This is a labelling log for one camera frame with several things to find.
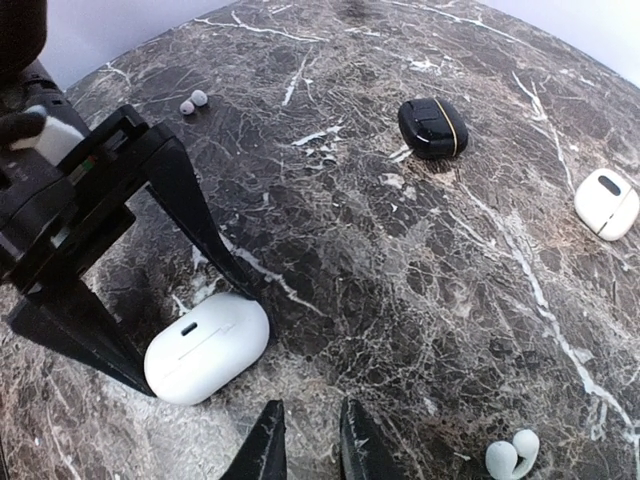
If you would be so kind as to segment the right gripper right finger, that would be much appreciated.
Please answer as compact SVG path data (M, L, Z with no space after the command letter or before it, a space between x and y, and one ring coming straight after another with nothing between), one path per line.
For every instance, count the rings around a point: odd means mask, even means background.
M362 403L343 399L339 421L342 479L399 479L400 470Z

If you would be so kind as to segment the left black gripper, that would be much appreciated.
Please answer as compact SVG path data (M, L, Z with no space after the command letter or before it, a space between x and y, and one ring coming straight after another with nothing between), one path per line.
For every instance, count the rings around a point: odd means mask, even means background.
M129 228L140 188L245 298L259 298L224 245L183 143L129 105L88 133L34 105L10 115L1 151L1 279L26 295L13 333L152 397L143 355L79 280Z

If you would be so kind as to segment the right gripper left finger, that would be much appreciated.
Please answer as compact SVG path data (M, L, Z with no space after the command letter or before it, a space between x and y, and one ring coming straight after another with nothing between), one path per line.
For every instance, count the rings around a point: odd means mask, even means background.
M269 400L221 480L285 480L287 458L282 400Z

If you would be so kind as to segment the white oval charging case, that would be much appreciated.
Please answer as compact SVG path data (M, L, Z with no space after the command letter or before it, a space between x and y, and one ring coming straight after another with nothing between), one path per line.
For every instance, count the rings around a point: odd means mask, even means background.
M258 302L214 294L151 341L145 379L159 399L196 405L253 365L269 339L270 322Z

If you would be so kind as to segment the white bud earbud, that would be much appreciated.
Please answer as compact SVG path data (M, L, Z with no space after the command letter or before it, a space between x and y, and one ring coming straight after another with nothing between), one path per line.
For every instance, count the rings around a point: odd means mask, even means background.
M192 115L197 108L208 104L208 95L202 90L194 90L190 97L180 104L179 110L183 116Z
M533 468L540 450L537 434L524 429L511 442L496 441L485 452L485 466L493 479L519 480Z

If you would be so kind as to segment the black round charging case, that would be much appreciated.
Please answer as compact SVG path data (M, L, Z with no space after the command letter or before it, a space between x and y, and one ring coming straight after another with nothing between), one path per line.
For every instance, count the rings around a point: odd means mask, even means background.
M468 145L462 116L443 98L405 101L398 110L398 125L407 146L424 160L455 158Z

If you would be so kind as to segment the beige gold-rimmed charging case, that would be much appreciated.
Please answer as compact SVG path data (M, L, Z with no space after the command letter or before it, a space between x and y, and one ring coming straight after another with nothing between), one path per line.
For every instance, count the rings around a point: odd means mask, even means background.
M605 241L621 239L639 215L639 195L618 173L591 172L575 192L574 207L582 222Z

